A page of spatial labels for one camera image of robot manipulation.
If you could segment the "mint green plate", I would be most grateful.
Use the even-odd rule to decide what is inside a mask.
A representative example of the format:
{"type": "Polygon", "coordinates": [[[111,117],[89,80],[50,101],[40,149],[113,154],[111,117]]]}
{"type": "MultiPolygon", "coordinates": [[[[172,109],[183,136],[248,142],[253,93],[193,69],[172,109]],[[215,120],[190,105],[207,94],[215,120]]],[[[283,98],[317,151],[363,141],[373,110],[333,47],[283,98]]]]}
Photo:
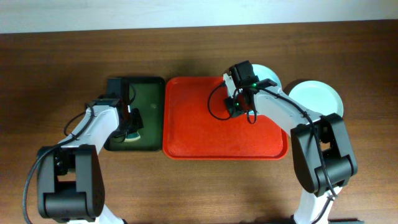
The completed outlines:
{"type": "Polygon", "coordinates": [[[289,97],[322,115],[336,113],[343,116],[344,113],[340,95],[330,85],[320,81],[310,80],[295,85],[290,91],[289,97]]]}

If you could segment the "light blue plate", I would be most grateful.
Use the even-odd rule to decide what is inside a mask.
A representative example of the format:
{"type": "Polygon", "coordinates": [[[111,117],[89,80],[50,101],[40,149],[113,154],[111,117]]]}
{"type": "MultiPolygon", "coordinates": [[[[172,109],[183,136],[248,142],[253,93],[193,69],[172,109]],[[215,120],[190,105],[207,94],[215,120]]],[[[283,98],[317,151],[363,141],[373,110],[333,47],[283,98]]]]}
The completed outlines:
{"type": "Polygon", "coordinates": [[[265,79],[270,79],[273,82],[276,82],[278,87],[282,88],[281,81],[273,70],[264,65],[259,65],[259,64],[252,64],[252,68],[254,74],[259,78],[260,81],[265,79]]]}

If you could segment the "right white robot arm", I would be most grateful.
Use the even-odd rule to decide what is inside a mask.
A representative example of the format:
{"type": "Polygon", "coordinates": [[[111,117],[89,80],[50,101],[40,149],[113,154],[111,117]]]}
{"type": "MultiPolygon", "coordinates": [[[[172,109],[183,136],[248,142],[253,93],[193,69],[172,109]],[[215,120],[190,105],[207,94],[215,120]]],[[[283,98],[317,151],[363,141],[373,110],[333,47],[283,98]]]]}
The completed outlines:
{"type": "Polygon", "coordinates": [[[292,223],[329,223],[333,202],[358,171],[343,118],[296,102],[274,80],[255,75],[249,61],[229,67],[223,85],[230,118],[265,116],[289,135],[295,175],[303,188],[292,223]]]}

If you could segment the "green yellow sponge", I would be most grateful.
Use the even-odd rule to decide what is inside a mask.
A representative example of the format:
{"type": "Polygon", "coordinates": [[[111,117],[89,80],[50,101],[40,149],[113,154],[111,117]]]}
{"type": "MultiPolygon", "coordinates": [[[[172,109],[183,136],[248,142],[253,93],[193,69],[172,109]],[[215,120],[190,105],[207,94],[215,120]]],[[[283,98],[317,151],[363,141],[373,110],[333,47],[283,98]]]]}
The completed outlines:
{"type": "Polygon", "coordinates": [[[124,138],[124,142],[133,142],[140,140],[141,135],[138,132],[128,133],[124,138]]]}

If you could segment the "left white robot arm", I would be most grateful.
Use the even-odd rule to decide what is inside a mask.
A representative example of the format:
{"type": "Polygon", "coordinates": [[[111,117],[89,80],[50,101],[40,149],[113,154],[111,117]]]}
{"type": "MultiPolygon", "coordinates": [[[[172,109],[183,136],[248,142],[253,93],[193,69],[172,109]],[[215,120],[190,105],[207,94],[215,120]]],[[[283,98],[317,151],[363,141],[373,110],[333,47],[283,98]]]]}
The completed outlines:
{"type": "Polygon", "coordinates": [[[105,205],[98,154],[110,140],[140,139],[144,127],[132,108],[136,89],[127,78],[111,78],[106,93],[85,105],[82,120],[65,139],[44,146],[31,169],[37,173],[38,212],[57,223],[120,223],[105,205]]]}

